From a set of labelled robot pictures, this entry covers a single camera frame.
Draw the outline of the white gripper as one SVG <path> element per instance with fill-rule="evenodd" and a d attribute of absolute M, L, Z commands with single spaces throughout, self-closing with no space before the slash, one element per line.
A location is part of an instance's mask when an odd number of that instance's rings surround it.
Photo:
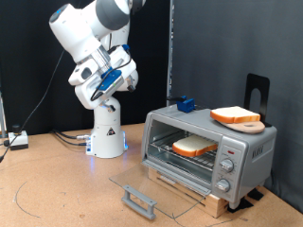
<path fill-rule="evenodd" d="M 75 67 L 69 78 L 80 103 L 88 110 L 104 104 L 114 92 L 133 92 L 138 81 L 136 64 L 129 46 L 102 46 Z M 113 105 L 106 106 L 113 113 Z"/>

